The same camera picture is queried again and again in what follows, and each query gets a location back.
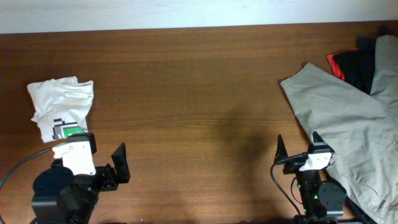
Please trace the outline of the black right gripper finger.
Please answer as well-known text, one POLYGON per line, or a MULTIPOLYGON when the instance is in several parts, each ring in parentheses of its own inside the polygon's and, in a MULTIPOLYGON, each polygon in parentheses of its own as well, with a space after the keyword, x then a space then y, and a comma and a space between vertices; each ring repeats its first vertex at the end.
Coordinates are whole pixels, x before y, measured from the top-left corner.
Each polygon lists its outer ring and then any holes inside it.
POLYGON ((335 153, 333 148, 326 141, 324 141, 316 131, 314 131, 313 132, 312 153, 319 154, 319 153, 327 153, 327 152, 330 152, 331 154, 335 153))
POLYGON ((279 134, 277 137, 277 149, 275 153, 274 163, 277 164, 288 158, 287 150, 285 148, 284 140, 282 135, 279 134))

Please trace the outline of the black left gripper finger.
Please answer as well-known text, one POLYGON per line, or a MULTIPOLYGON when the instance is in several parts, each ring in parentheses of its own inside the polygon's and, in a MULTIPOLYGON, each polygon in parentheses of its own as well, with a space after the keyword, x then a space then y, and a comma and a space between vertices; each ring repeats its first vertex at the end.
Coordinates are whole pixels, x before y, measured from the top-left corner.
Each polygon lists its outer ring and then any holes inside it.
POLYGON ((97 152, 95 135, 91 132, 72 134, 67 137, 67 142, 89 142, 91 153, 95 154, 97 152))
POLYGON ((128 183, 131 175, 127 163, 126 145, 124 142, 113 152, 111 158, 114 162, 114 169, 117 173, 118 182, 120 184, 128 183))

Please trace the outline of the white t-shirt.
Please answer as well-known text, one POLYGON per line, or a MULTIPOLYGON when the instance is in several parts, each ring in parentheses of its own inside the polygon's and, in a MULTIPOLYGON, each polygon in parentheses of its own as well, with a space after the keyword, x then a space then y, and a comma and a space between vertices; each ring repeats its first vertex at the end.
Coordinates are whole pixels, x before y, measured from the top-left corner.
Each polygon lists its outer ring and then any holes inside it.
POLYGON ((87 132, 93 81, 80 83, 77 77, 51 79, 31 83, 27 91, 35 109, 32 121, 37 123, 44 143, 87 132))

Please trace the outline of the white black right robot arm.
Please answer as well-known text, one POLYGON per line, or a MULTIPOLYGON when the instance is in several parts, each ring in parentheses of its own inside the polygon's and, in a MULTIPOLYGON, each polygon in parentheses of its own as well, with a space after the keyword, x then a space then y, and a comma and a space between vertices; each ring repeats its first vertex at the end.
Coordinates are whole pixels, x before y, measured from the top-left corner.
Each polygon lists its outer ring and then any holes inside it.
POLYGON ((289 156, 282 136, 278 135, 275 159, 270 173, 277 188, 297 211, 294 223, 338 223, 338 218, 343 215, 345 189, 336 181, 321 180, 320 176, 320 171, 330 165, 334 153, 333 148, 315 131, 313 142, 306 152, 289 156), (276 181, 273 174, 275 166, 283 166, 285 175, 295 176, 304 213, 299 211, 298 206, 276 181))

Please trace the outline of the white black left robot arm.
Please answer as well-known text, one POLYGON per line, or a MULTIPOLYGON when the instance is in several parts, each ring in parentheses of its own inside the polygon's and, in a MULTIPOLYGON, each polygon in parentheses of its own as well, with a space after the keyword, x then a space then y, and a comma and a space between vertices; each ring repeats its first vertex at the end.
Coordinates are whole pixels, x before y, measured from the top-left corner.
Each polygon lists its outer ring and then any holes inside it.
POLYGON ((100 192, 115 191, 130 180, 126 145, 113 152, 114 165, 95 166, 97 152, 93 133, 78 133, 52 148, 54 161, 34 180, 32 223, 87 224, 100 192))

